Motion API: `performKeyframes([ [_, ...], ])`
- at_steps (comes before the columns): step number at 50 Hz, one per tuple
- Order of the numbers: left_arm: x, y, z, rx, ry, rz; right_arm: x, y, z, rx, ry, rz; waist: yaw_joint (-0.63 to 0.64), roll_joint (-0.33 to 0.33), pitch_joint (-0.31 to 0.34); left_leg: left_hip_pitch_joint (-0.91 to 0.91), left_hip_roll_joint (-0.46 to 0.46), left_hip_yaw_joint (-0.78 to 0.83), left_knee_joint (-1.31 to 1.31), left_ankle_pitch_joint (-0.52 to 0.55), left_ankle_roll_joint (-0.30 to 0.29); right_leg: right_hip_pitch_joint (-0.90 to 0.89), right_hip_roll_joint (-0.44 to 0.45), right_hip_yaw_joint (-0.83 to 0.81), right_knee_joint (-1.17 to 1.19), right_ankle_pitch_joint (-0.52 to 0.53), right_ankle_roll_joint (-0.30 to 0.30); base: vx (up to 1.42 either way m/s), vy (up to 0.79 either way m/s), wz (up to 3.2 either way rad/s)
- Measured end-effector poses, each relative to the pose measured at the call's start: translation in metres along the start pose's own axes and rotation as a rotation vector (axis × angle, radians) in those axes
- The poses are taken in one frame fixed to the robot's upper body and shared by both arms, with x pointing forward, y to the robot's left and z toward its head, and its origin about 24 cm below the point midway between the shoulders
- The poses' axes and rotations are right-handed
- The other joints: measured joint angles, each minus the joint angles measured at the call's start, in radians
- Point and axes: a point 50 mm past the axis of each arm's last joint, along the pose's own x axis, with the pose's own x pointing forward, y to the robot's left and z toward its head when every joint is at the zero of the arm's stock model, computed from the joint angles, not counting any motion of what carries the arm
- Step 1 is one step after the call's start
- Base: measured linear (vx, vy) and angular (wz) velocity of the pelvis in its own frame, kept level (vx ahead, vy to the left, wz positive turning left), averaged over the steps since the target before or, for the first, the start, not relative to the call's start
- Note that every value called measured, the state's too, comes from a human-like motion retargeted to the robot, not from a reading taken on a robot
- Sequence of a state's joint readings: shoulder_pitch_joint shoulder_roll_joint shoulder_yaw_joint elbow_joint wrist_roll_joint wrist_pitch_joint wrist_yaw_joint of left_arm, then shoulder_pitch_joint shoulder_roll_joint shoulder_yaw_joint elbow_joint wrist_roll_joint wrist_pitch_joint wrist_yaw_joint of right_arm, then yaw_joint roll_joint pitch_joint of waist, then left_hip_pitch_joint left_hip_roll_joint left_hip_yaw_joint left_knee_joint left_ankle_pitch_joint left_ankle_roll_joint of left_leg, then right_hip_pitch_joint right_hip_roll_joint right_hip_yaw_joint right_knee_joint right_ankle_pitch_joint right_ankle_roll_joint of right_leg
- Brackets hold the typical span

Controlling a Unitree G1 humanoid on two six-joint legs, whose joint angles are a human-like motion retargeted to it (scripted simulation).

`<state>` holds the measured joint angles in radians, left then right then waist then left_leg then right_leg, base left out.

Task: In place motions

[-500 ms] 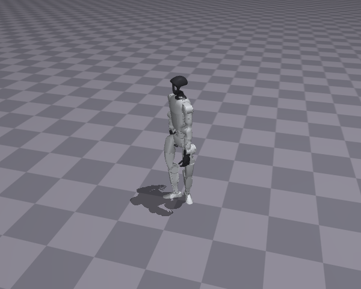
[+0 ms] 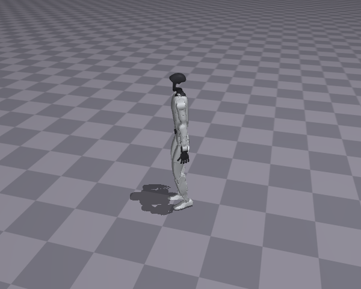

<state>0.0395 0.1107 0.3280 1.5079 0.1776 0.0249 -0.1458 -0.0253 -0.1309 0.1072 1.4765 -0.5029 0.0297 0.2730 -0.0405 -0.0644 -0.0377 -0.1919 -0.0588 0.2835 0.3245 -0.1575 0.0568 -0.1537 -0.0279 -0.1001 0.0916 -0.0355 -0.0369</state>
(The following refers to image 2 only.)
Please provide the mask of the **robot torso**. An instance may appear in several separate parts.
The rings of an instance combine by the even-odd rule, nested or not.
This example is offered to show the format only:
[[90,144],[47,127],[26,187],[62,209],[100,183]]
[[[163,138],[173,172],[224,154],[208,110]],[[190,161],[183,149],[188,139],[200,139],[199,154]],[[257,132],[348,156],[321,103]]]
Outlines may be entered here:
[[[175,96],[176,93],[173,94],[173,97],[171,99],[171,110],[173,113],[173,120],[174,120],[174,125],[177,128],[178,124],[181,123],[178,117],[178,113],[177,113],[177,109],[176,109],[176,103],[177,100],[183,99],[184,102],[186,103],[186,117],[187,117],[187,127],[188,127],[188,98],[187,95],[185,96],[181,96],[180,93],[177,93],[177,95],[179,96]],[[186,94],[186,93],[185,93]],[[180,144],[180,136],[179,136],[180,131],[177,129],[177,133],[176,133],[176,141],[177,144]],[[189,135],[187,135],[187,145],[189,145],[190,143],[190,138]]]

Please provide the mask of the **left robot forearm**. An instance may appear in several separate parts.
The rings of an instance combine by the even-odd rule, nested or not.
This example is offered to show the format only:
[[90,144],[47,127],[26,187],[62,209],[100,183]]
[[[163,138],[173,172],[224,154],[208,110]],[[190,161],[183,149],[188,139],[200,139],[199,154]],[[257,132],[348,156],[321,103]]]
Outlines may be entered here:
[[187,135],[188,131],[185,125],[180,126],[180,144],[182,146],[182,152],[187,151]]

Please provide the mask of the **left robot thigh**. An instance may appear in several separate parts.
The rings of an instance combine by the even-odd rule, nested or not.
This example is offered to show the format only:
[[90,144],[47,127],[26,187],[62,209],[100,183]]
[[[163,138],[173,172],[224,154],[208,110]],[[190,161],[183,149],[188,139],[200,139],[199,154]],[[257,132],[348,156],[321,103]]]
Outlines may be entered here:
[[[188,154],[189,150],[190,150],[190,146],[187,145],[187,147],[188,147],[188,152],[187,152],[187,154]],[[178,178],[181,175],[184,175],[186,177],[184,172],[181,172],[182,168],[183,168],[183,161],[182,161],[182,164],[181,164],[181,159],[179,161],[177,161],[179,159],[180,155],[181,155],[181,144],[177,144],[176,149],[174,150],[173,158],[172,158],[172,171],[173,171],[173,175],[176,180],[178,180]]]

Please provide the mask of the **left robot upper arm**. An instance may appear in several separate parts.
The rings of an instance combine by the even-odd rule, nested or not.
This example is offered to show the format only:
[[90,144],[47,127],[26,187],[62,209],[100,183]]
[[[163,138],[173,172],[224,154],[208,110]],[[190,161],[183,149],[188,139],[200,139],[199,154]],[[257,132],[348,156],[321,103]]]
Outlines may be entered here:
[[177,129],[180,131],[180,127],[182,125],[185,125],[187,128],[186,103],[184,102],[183,99],[177,100],[176,109],[180,120]]

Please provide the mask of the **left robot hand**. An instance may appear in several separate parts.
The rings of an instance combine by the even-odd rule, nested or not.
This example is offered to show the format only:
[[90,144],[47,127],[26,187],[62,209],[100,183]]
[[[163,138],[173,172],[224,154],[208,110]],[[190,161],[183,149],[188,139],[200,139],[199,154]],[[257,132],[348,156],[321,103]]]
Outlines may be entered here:
[[181,164],[182,164],[182,161],[183,161],[183,164],[187,163],[187,159],[188,159],[188,162],[189,162],[189,155],[187,154],[188,152],[188,147],[187,147],[187,151],[183,151],[182,152],[182,147],[180,147],[180,150],[181,150],[181,156],[179,157],[179,159],[177,161],[179,161],[181,159]]

